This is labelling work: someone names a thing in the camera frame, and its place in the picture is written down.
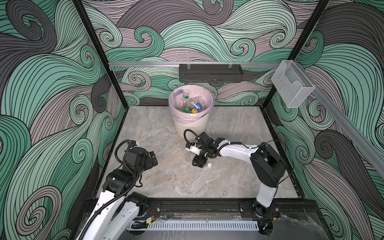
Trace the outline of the clear bottle green cap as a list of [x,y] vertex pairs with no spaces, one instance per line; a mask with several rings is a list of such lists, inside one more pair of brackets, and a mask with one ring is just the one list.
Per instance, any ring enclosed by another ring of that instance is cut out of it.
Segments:
[[180,98],[180,102],[179,102],[180,110],[186,109],[188,107],[189,94],[190,94],[189,90],[183,90],[182,97]]

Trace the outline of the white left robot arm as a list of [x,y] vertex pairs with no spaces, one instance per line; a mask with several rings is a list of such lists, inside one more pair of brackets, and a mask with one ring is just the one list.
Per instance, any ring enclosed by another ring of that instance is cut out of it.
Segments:
[[105,180],[99,199],[82,230],[78,240],[117,240],[137,217],[147,217],[139,224],[147,227],[157,213],[147,213],[148,198],[133,192],[142,187],[143,172],[158,165],[154,152],[138,146],[136,141],[127,144],[123,158],[116,158],[122,165],[110,172]]

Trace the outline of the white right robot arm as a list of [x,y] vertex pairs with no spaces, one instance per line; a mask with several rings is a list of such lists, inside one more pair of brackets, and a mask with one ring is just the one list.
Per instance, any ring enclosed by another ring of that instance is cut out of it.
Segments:
[[191,129],[184,130],[186,150],[194,153],[194,167],[202,168],[208,159],[230,157],[245,161],[252,165],[260,181],[254,211],[256,216],[275,220],[280,217],[274,199],[281,179],[287,171],[287,163],[269,143],[246,145],[242,142],[231,142],[224,138],[214,140],[205,132],[197,135]]

